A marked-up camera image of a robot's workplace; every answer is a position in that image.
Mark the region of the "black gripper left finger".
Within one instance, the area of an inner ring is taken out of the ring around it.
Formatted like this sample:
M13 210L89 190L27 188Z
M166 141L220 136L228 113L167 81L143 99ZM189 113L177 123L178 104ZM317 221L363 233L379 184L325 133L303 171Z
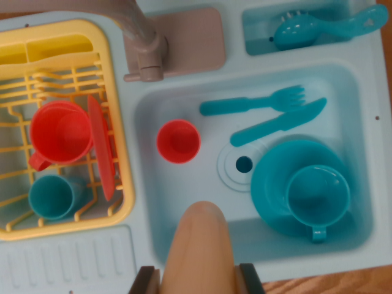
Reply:
M129 294L158 294L160 270L154 266L142 266L132 284Z

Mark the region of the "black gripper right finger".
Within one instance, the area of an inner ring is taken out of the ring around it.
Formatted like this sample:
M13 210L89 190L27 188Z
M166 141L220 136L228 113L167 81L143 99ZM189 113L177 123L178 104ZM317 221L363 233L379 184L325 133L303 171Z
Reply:
M241 263L235 266L236 292L240 294L265 294L255 266Z

